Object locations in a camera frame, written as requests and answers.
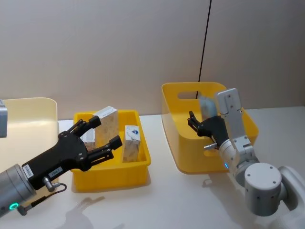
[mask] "green indicator light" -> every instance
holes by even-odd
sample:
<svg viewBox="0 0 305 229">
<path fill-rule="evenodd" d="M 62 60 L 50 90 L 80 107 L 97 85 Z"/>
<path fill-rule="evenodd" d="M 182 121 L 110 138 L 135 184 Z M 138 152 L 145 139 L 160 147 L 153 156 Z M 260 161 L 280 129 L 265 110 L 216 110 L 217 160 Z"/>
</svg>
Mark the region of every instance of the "green indicator light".
<svg viewBox="0 0 305 229">
<path fill-rule="evenodd" d="M 17 207 L 19 207 L 19 204 L 18 203 L 13 203 L 13 204 L 10 205 L 10 210 L 14 210 Z"/>
</svg>

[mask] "yellow storage basket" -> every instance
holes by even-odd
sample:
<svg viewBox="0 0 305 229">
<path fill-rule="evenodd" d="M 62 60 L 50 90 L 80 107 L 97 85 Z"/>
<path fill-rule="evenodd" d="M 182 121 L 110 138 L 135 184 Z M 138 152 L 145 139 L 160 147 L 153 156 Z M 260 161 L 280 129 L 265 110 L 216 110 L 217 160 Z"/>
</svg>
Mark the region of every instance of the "yellow storage basket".
<svg viewBox="0 0 305 229">
<path fill-rule="evenodd" d="M 88 121 L 95 111 L 76 113 L 74 123 L 82 119 Z M 140 129 L 140 149 L 137 162 L 122 162 L 122 147 L 113 152 L 114 159 L 93 166 L 87 172 L 72 169 L 75 187 L 78 191 L 96 191 L 104 188 L 133 187 L 146 184 L 148 165 L 151 157 L 148 152 L 139 114 L 135 110 L 119 110 L 119 131 L 123 141 L 126 125 L 137 125 Z"/>
<path fill-rule="evenodd" d="M 162 86 L 162 122 L 176 165 L 184 173 L 226 172 L 224 163 L 215 149 L 204 150 L 213 143 L 208 137 L 198 137 L 188 126 L 189 111 L 201 122 L 198 99 L 179 99 L 180 93 L 199 91 L 201 95 L 214 98 L 216 92 L 225 90 L 219 83 L 166 83 Z M 255 143 L 258 128 L 244 111 L 243 122 L 250 142 Z"/>
</svg>

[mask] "white table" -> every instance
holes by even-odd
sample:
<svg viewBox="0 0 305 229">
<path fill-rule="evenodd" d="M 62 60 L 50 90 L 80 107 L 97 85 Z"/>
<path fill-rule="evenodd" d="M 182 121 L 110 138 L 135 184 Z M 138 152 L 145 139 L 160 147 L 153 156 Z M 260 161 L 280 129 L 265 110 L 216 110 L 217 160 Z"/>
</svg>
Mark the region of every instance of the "white table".
<svg viewBox="0 0 305 229">
<path fill-rule="evenodd" d="M 277 167 L 294 167 L 305 177 L 305 107 L 248 111 L 260 129 L 258 158 Z M 75 193 L 72 173 L 60 181 L 68 190 L 22 217 L 0 219 L 4 229 L 257 229 L 288 210 L 281 204 L 271 217 L 257 217 L 244 205 L 242 189 L 227 174 L 181 173 L 168 147 L 160 115 L 141 116 L 152 164 L 151 184 L 126 190 Z M 60 131 L 72 121 L 59 121 Z"/>
</svg>

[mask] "robotic arm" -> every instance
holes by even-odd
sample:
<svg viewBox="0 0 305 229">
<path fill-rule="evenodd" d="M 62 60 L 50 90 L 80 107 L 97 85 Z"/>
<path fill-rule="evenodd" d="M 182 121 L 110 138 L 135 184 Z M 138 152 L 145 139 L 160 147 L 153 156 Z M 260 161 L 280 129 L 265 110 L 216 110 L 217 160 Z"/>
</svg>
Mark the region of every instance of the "robotic arm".
<svg viewBox="0 0 305 229">
<path fill-rule="evenodd" d="M 94 165 L 112 159 L 112 150 L 122 146 L 119 136 L 110 140 L 108 144 L 89 152 L 80 139 L 88 130 L 99 125 L 101 122 L 97 116 L 88 122 L 80 120 L 69 130 L 60 133 L 57 144 L 49 150 L 22 166 L 14 165 L 0 173 L 0 218 L 16 208 L 20 214 L 26 215 L 28 210 L 45 199 L 65 191 L 67 188 L 65 184 L 54 184 L 52 181 L 68 170 L 77 168 L 87 171 Z M 0 102 L 0 127 L 0 137 L 6 137 L 7 110 L 2 102 Z M 46 186 L 50 192 L 59 186 L 64 186 L 64 189 L 44 196 L 27 207 L 21 206 L 35 196 L 36 190 L 43 186 Z"/>
<path fill-rule="evenodd" d="M 210 137 L 214 143 L 205 149 L 216 148 L 224 165 L 237 183 L 245 188 L 245 203 L 258 216 L 274 214 L 282 200 L 290 213 L 271 224 L 273 228 L 297 229 L 305 227 L 305 181 L 290 167 L 276 168 L 261 163 L 244 131 L 243 110 L 238 91 L 225 90 L 215 95 L 216 104 L 205 99 L 199 122 L 190 111 L 188 125 L 198 136 Z"/>
</svg>

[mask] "gray wall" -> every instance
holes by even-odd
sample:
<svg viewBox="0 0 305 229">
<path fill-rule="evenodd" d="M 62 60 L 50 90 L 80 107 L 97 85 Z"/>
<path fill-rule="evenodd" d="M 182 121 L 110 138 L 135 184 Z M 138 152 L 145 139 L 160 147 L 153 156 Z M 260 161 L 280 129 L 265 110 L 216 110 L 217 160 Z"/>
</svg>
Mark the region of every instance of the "gray wall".
<svg viewBox="0 0 305 229">
<path fill-rule="evenodd" d="M 201 81 L 246 108 L 305 105 L 305 2 L 212 0 Z"/>
<path fill-rule="evenodd" d="M 163 83 L 198 80 L 208 3 L 2 0 L 0 98 L 53 98 L 60 119 L 107 105 L 159 114 Z"/>
</svg>

